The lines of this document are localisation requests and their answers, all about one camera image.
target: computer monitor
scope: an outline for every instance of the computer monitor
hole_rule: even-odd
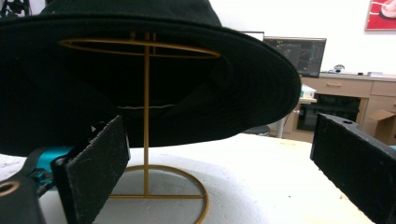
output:
[[[251,37],[254,37],[260,41],[264,40],[264,32],[261,31],[241,31],[245,35],[250,35]]]
[[[302,77],[319,77],[325,38],[265,36],[263,42],[289,59]]]

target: black fedora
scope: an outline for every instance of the black fedora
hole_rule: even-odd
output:
[[[289,61],[222,27],[207,0],[55,0],[39,15],[0,20],[0,153],[72,146],[117,114],[131,147],[142,147],[144,57],[128,54],[140,48],[80,40],[144,34],[209,52],[153,53],[151,147],[227,138],[282,119],[298,103],[301,82]],[[60,44],[70,41],[80,49]]]

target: vertical gold rod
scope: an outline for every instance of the vertical gold rod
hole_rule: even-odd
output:
[[[144,196],[149,196],[149,46],[145,46],[145,102],[144,102]]]

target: gold hat stand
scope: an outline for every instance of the gold hat stand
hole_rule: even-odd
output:
[[[144,33],[144,40],[137,40],[136,33],[131,33],[130,39],[115,38],[73,38],[65,39],[59,42],[60,45],[70,49],[80,49],[98,53],[121,54],[129,56],[144,56],[144,164],[131,166],[125,169],[125,172],[136,172],[143,170],[143,194],[112,194],[110,198],[116,199],[194,199],[203,201],[201,213],[195,223],[201,223],[208,209],[208,194],[204,185],[193,175],[190,175],[180,169],[149,164],[149,59],[150,57],[164,58],[191,58],[191,59],[215,59],[220,54],[210,49],[200,47],[179,45],[173,43],[163,43],[156,40],[155,34]],[[144,52],[135,52],[128,50],[112,49],[111,46],[141,46]],[[157,53],[157,48],[173,49],[175,53]],[[188,180],[200,190],[200,194],[150,194],[149,192],[149,171],[160,170],[180,175]]]

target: cardboard box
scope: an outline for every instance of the cardboard box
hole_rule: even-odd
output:
[[[390,146],[396,145],[396,113],[379,109],[367,117],[377,121],[374,135],[376,139]]]

